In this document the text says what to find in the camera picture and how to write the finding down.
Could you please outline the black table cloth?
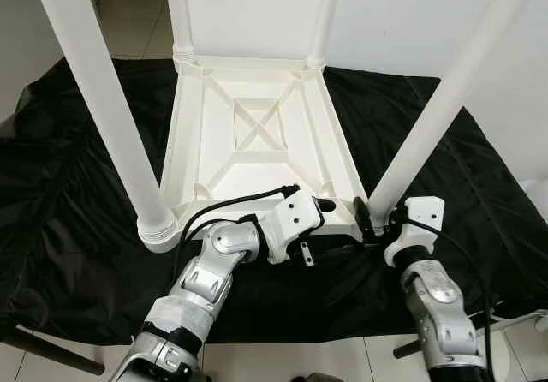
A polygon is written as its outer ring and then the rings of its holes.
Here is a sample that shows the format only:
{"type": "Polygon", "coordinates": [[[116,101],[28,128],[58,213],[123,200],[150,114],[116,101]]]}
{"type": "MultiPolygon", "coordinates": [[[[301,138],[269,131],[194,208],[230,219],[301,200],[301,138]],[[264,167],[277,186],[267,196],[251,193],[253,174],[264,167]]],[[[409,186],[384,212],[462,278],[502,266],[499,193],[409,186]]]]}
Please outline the black table cloth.
{"type": "MultiPolygon", "coordinates": [[[[27,84],[0,124],[0,326],[89,344],[126,344],[179,262],[149,252],[69,65],[27,84]]],[[[410,195],[445,202],[435,255],[473,313],[548,308],[548,229],[474,117],[458,113],[410,195]]],[[[412,332],[378,248],[305,267],[263,260],[236,269],[209,340],[320,343],[412,332]]]]}

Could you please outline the white metal frame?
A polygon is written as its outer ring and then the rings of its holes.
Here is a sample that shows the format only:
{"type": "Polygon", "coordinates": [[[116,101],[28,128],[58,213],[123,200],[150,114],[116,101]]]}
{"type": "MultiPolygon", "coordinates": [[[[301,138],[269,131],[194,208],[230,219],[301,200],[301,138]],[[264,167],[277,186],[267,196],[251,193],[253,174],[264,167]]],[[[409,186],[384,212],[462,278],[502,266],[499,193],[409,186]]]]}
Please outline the white metal frame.
{"type": "Polygon", "coordinates": [[[524,315],[518,315],[516,317],[502,317],[494,313],[491,314],[493,320],[493,326],[496,326],[499,330],[508,330],[508,328],[523,324],[526,322],[533,322],[533,328],[536,332],[548,331],[548,311],[547,310],[535,310],[531,313],[524,315]]]}

